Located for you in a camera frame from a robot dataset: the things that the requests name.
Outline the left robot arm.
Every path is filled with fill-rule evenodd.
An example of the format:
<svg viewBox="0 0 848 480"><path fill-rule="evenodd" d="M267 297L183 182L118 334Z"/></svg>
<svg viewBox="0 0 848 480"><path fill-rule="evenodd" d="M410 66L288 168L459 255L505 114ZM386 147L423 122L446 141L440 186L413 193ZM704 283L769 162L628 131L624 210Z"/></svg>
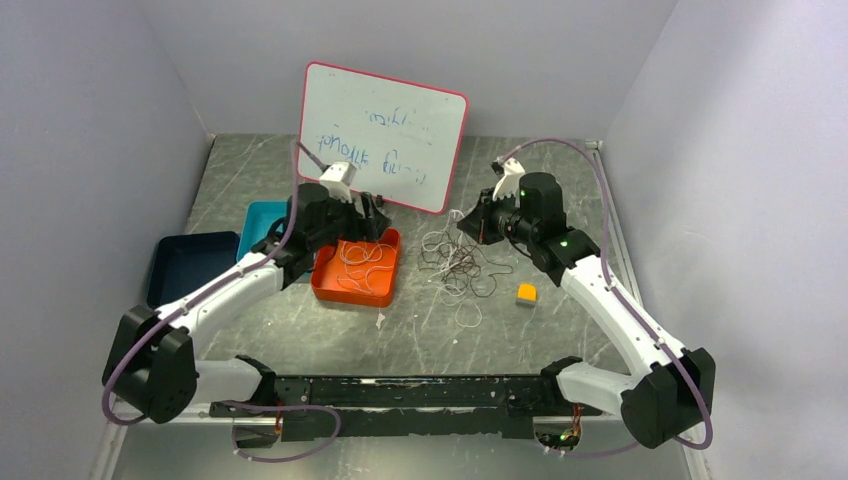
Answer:
<svg viewBox="0 0 848 480"><path fill-rule="evenodd" d="M375 242L391 220L363 192L350 202L317 183L304 183L249 254L198 290L157 309L137 305L120 319L108 355L101 407L107 419L129 426L111 408L118 398L140 420L167 423L197 403L230 403L261 416L277 400L274 372L246 356L199 362L196 350L228 322L311 270L319 250L341 241Z"/></svg>

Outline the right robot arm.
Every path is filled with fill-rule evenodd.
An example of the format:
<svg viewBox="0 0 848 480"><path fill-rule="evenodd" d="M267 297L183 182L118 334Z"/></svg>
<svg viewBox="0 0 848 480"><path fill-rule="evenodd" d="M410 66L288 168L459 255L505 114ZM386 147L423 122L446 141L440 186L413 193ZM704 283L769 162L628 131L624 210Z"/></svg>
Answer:
<svg viewBox="0 0 848 480"><path fill-rule="evenodd" d="M704 348L687 348L620 287L603 249L568 225L553 175L505 175L480 192L457 227L479 245L525 246L534 266L589 313L625 362L626 374L577 358L552 364L552 379L539 389L548 412L594 407L620 418L634 440L650 449L681 440L699 424L711 425L714 358Z"/></svg>

